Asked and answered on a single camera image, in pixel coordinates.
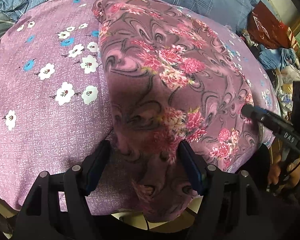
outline blue flower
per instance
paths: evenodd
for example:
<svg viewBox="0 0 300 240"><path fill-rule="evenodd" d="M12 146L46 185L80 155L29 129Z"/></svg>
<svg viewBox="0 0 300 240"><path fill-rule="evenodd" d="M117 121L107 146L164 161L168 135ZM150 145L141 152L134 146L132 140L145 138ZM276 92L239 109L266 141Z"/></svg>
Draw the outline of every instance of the blue flower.
<svg viewBox="0 0 300 240"><path fill-rule="evenodd" d="M67 40L60 42L60 45L66 47L66 46L70 46L72 43L74 43L74 38L69 38Z"/></svg>
<svg viewBox="0 0 300 240"><path fill-rule="evenodd" d="M29 71L33 68L33 65L34 65L34 59L31 59L23 66L23 70Z"/></svg>
<svg viewBox="0 0 300 240"><path fill-rule="evenodd" d="M92 35L93 37L98 37L98 36L99 36L99 31L92 31L92 32L91 32L91 35Z"/></svg>
<svg viewBox="0 0 300 240"><path fill-rule="evenodd" d="M31 35L26 42L31 42L34 39L34 35Z"/></svg>

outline black sleeve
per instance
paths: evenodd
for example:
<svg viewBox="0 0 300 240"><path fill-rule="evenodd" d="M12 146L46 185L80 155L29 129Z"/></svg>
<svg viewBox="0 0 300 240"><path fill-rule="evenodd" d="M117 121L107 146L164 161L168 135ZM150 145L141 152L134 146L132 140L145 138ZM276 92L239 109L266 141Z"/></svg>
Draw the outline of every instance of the black sleeve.
<svg viewBox="0 0 300 240"><path fill-rule="evenodd" d="M278 197L290 205L300 206L300 180L294 188L283 189Z"/></svg>

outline folded floral cloth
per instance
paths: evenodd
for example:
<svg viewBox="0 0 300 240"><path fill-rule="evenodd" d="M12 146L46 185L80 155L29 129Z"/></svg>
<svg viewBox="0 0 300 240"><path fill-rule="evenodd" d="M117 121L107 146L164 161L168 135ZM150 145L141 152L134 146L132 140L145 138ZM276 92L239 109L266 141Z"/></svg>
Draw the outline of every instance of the folded floral cloth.
<svg viewBox="0 0 300 240"><path fill-rule="evenodd" d="M258 61L213 20L159 0L50 0L1 38L0 198L20 209L41 171L65 172L109 138L118 151L91 213L171 220L196 196L180 140L229 172L271 143L240 115L252 98L277 112Z"/></svg>

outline white flower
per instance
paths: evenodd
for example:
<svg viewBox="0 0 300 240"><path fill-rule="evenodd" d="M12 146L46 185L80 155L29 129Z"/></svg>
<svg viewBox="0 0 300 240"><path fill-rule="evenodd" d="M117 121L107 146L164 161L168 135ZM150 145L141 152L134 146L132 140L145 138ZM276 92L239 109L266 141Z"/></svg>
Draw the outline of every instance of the white flower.
<svg viewBox="0 0 300 240"><path fill-rule="evenodd" d="M23 30L23 27L24 27L25 25L23 24L23 25L21 25L18 29L17 29L17 32L19 32L19 31L21 31L21 30Z"/></svg>
<svg viewBox="0 0 300 240"><path fill-rule="evenodd" d="M228 53L231 59L233 59L234 55L232 54L232 52L228 49Z"/></svg>
<svg viewBox="0 0 300 240"><path fill-rule="evenodd" d="M70 26L68 28L66 28L67 32L72 32L74 31L75 27L74 26Z"/></svg>
<svg viewBox="0 0 300 240"><path fill-rule="evenodd" d="M81 98L83 99L83 102L86 105L96 100L97 97L98 97L98 88L94 86L87 86L81 95Z"/></svg>
<svg viewBox="0 0 300 240"><path fill-rule="evenodd" d="M88 25L86 23L83 23L78 27L78 29L84 29L86 27L88 27Z"/></svg>
<svg viewBox="0 0 300 240"><path fill-rule="evenodd" d="M74 95L73 85L68 82L63 82L61 88L57 90L55 100L62 106L64 103L69 103L71 97Z"/></svg>
<svg viewBox="0 0 300 240"><path fill-rule="evenodd" d="M6 118L6 126L8 126L8 130L12 131L12 128L15 128L16 126L17 116L15 112L13 110L9 110L5 118Z"/></svg>
<svg viewBox="0 0 300 240"><path fill-rule="evenodd" d="M62 31L58 33L59 39L66 39L70 36L70 32Z"/></svg>
<svg viewBox="0 0 300 240"><path fill-rule="evenodd" d="M95 72L98 67L97 59L91 55L82 58L82 63L80 67L84 69L85 74Z"/></svg>
<svg viewBox="0 0 300 240"><path fill-rule="evenodd" d="M82 44L77 44L73 47L73 49L69 50L68 57L75 58L76 56L80 55L84 49L84 46Z"/></svg>
<svg viewBox="0 0 300 240"><path fill-rule="evenodd" d="M97 52L99 51L99 47L98 44L95 43L94 41L89 42L87 49L90 50L91 52Z"/></svg>
<svg viewBox="0 0 300 240"><path fill-rule="evenodd" d="M40 80L48 79L51 77L51 75L55 72L54 65L48 63L45 67L40 69L40 73L38 74L38 77Z"/></svg>
<svg viewBox="0 0 300 240"><path fill-rule="evenodd" d="M32 28L35 25L35 22L29 22L28 23L28 28Z"/></svg>

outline purple floral bedsheet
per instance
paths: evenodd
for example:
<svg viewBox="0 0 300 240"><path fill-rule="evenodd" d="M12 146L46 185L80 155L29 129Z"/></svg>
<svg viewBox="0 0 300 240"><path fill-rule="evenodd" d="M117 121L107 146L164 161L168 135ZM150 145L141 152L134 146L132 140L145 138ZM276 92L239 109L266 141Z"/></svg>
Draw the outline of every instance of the purple floral bedsheet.
<svg viewBox="0 0 300 240"><path fill-rule="evenodd" d="M278 111L249 49L208 18L159 0L43 3L0 43L0 197L20 209L41 171L80 163L114 126L91 213L171 220L196 196L178 142L235 172L260 143L240 115L252 102Z"/></svg>

